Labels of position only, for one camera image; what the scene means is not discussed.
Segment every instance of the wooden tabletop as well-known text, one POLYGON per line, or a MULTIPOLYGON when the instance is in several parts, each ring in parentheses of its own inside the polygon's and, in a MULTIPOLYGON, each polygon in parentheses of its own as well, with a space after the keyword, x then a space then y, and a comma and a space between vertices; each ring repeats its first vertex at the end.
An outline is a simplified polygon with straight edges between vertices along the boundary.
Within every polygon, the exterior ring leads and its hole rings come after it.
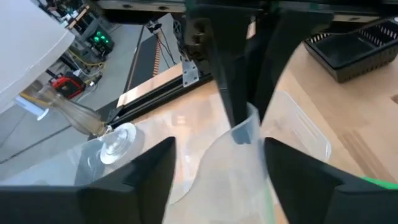
MULTIPOLYGON (((123 94, 124 105, 181 74, 176 65, 123 94)), ((285 90, 331 143, 328 163, 358 176, 398 182, 398 62, 339 84, 301 45, 281 76, 285 90)), ((214 82, 167 103, 137 119, 170 110, 218 94, 214 82)), ((278 223, 285 223, 275 206, 278 223)))
POLYGON ((73 20, 72 20, 72 22, 67 26, 67 28, 68 28, 68 29, 72 29, 72 28, 76 25, 77 21, 79 21, 79 20, 88 12, 89 8, 90 8, 89 5, 84 6, 84 7, 83 7, 83 10, 81 10, 81 12, 79 13, 79 15, 76 16, 76 18, 72 18, 73 20))

